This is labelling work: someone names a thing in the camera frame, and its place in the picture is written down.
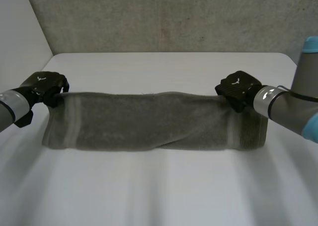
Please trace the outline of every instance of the white table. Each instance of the white table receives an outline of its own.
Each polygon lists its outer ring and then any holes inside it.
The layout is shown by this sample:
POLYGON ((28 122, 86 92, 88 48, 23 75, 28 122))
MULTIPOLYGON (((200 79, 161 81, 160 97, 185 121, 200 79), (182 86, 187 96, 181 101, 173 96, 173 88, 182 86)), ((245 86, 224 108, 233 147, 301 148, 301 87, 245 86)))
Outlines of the white table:
MULTIPOLYGON (((44 68, 71 91, 215 95, 237 70, 290 87, 277 53, 61 54, 44 68)), ((318 145, 269 122, 255 151, 93 152, 41 146, 48 119, 0 135, 0 225, 318 225, 318 145)))

